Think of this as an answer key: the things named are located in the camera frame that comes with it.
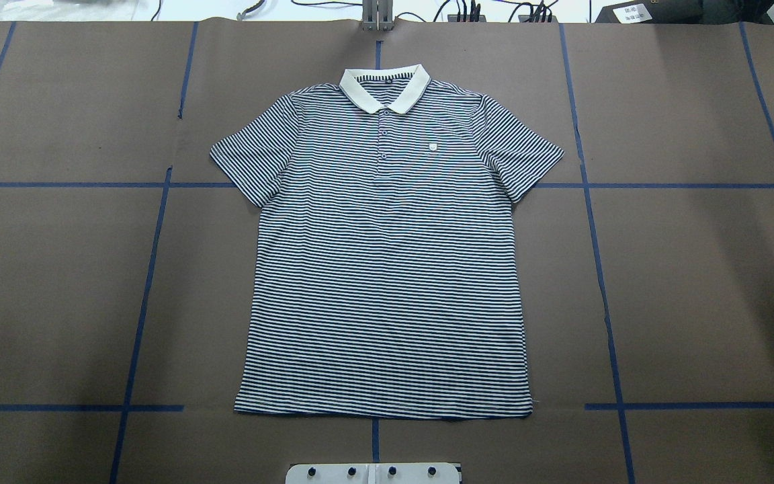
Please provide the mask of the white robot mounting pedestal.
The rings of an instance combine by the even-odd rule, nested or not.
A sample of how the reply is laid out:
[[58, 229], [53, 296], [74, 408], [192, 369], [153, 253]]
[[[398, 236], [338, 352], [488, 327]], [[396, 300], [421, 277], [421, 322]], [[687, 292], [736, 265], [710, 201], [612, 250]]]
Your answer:
[[450, 462], [351, 462], [293, 465], [286, 483], [462, 483]]

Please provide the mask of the navy white striped polo shirt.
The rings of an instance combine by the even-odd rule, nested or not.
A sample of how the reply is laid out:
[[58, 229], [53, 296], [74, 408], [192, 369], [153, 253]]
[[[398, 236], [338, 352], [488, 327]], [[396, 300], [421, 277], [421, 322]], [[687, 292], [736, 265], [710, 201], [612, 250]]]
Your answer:
[[234, 411], [532, 414], [513, 211], [561, 147], [409, 65], [282, 95], [210, 157], [260, 212]]

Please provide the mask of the black box with label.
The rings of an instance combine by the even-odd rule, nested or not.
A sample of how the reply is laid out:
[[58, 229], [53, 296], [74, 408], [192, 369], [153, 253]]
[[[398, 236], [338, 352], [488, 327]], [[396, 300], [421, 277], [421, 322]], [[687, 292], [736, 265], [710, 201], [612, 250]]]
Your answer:
[[626, 1], [600, 9], [594, 24], [696, 24], [703, 1]]

